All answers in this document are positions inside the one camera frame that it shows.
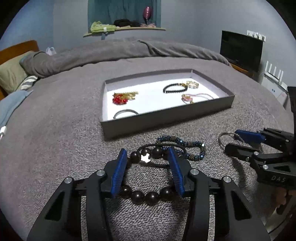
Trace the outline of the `person's right hand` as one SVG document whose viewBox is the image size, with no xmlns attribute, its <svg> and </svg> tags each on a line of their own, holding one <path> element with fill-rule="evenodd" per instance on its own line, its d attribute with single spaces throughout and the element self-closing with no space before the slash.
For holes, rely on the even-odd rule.
<svg viewBox="0 0 296 241">
<path fill-rule="evenodd" d="M 278 187 L 275 193 L 275 205 L 276 213 L 281 215 L 285 210 L 285 205 L 287 203 L 288 196 L 293 195 L 292 190 L 286 190 L 284 188 Z"/>
</svg>

